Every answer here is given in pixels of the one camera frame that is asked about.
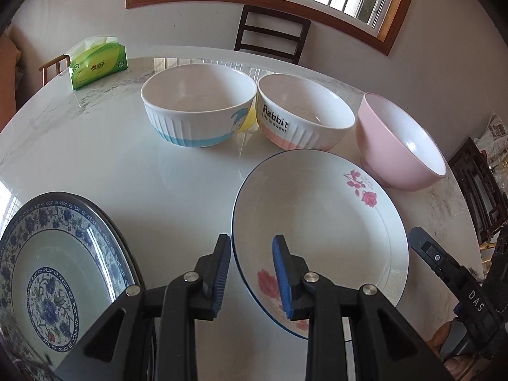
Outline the person's right hand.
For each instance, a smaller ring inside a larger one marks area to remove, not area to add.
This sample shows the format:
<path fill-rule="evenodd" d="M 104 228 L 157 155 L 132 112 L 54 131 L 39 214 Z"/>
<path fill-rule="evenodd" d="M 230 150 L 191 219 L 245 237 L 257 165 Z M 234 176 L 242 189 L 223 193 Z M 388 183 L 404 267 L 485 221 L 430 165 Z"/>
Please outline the person's right hand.
<path fill-rule="evenodd" d="M 443 324 L 428 341 L 454 380 L 471 380 L 477 353 L 467 337 L 464 325 L 454 319 Z"/>

